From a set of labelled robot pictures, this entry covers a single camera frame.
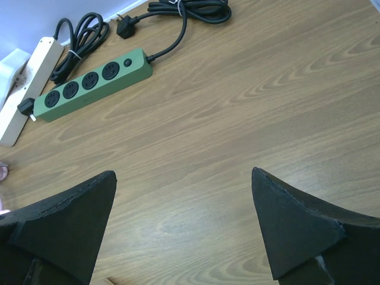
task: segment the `white cable tie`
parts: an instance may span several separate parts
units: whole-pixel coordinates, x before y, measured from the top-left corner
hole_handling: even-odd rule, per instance
[[[170,3],[170,4],[173,4],[173,5],[177,4],[177,6],[178,6],[178,13],[179,13],[179,15],[180,15],[181,17],[183,17],[183,16],[182,16],[182,13],[181,13],[181,8],[180,8],[180,6],[179,6],[179,4],[180,4],[181,1],[182,1],[182,0],[174,0],[174,1],[169,1],[169,3]]]
[[[68,52],[71,52],[73,55],[75,55],[77,58],[79,58],[80,60],[82,60],[82,58],[76,53],[74,52],[72,49],[69,49]]]

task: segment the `green casing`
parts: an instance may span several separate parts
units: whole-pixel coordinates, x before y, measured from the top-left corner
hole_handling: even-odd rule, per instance
[[[79,90],[71,99],[66,99],[62,95],[63,89],[69,82],[55,88],[54,90],[58,91],[60,96],[59,101],[53,107],[49,108],[45,106],[45,97],[48,93],[41,95],[34,102],[34,116],[43,119],[46,122],[52,122],[73,111],[76,111],[84,106],[94,103],[104,97],[107,97],[108,95],[111,95],[117,91],[120,91],[124,88],[127,88],[128,86],[136,84],[137,82],[150,77],[153,73],[153,69],[147,62],[146,57],[147,55],[142,49],[136,49],[112,60],[112,62],[117,62],[119,64],[120,70],[117,76],[111,80],[105,80],[102,77],[102,70],[106,64],[92,70],[99,75],[99,80],[97,84],[90,90],[85,90],[82,87],[82,79],[86,75],[84,74],[77,77],[72,81],[76,81],[78,83]],[[132,64],[128,67],[124,66],[124,61],[126,59],[132,60]]]

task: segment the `black button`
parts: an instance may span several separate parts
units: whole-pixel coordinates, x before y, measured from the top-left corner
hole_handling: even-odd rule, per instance
[[[127,58],[126,60],[124,60],[124,66],[125,67],[129,67],[131,64],[132,64],[132,59]]]

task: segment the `wooden surface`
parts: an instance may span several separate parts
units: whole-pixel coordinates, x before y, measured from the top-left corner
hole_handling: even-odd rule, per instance
[[[0,148],[11,166],[0,194],[12,210],[116,172],[94,279],[277,284],[254,166],[380,216],[378,11],[358,0],[230,5],[228,24],[191,21],[151,78],[52,123],[29,121],[15,147]],[[137,47],[162,50],[180,29],[178,18],[151,18],[131,39],[112,34],[74,76]]]

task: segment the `power cord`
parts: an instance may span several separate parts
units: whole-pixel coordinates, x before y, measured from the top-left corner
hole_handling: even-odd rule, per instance
[[[161,52],[148,56],[148,63],[171,52],[181,42],[186,32],[188,18],[200,20],[208,24],[221,24],[231,18],[232,11],[228,6],[228,0],[159,0],[159,2],[149,3],[148,13],[146,14],[134,18],[126,16],[118,20],[116,33],[123,39],[127,39],[135,34],[135,25],[138,22],[142,19],[157,15],[182,17],[182,30],[180,31],[179,37],[171,46]]]
[[[98,23],[89,27],[95,19]],[[103,17],[98,13],[91,12],[83,16],[75,31],[69,19],[61,19],[53,36],[56,40],[58,40],[58,34],[63,23],[67,23],[69,26],[70,50],[50,76],[50,80],[57,84],[56,87],[62,85],[79,61],[96,50],[109,35],[109,25],[103,21]]]

